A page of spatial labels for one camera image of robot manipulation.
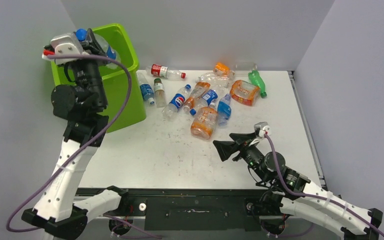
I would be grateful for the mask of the blue label crushed water bottle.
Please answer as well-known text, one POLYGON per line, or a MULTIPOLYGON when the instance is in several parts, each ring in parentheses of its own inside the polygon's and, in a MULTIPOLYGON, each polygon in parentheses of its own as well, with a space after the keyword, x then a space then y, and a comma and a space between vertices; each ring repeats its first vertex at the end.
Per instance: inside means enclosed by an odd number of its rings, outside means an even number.
POLYGON ((226 94, 224 97, 222 97, 219 100, 219 103, 217 106, 217 113, 218 113, 217 124, 219 126, 227 125, 231 117, 231 114, 232 114, 232 109, 230 106, 231 98, 232 97, 230 94, 226 94))

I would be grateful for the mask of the large orange tea bottle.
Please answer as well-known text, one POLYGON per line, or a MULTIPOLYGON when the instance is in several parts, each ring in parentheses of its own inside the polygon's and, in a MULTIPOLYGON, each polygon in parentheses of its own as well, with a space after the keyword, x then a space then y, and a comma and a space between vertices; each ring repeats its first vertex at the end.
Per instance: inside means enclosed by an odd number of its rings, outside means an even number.
POLYGON ((218 118, 218 112, 215 106, 216 104, 211 102, 209 106, 202 107, 198 110, 190 126, 192 136, 203 140, 209 140, 211 138, 216 129, 218 118))

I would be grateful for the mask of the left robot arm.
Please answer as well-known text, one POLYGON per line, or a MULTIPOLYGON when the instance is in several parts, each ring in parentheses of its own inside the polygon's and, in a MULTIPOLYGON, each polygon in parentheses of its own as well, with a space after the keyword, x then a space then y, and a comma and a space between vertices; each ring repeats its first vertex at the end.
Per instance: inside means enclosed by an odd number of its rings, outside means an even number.
POLYGON ((90 160, 113 124, 103 115, 108 99, 99 68, 118 61, 110 45, 92 29, 54 37, 44 48, 43 58, 73 72, 69 84, 57 85, 51 93, 53 114, 66 120, 67 127, 51 178, 40 190, 38 202, 24 210, 21 218, 43 230, 45 240, 75 240, 95 218, 111 211, 121 216, 129 210, 128 193, 115 186, 74 200, 90 160))

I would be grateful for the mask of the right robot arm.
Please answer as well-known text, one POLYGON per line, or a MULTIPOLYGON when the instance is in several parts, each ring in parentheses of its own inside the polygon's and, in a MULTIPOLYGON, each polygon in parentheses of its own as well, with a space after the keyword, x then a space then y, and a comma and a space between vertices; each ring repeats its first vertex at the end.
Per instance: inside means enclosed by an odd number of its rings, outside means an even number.
POLYGON ((275 150, 267 132, 231 133, 230 141, 214 140, 220 159, 244 160, 260 178, 257 186, 269 188, 262 198, 269 214, 295 216, 339 236, 342 240, 384 238, 379 229, 383 212, 361 208, 322 188, 296 170, 287 167, 285 158, 275 150))

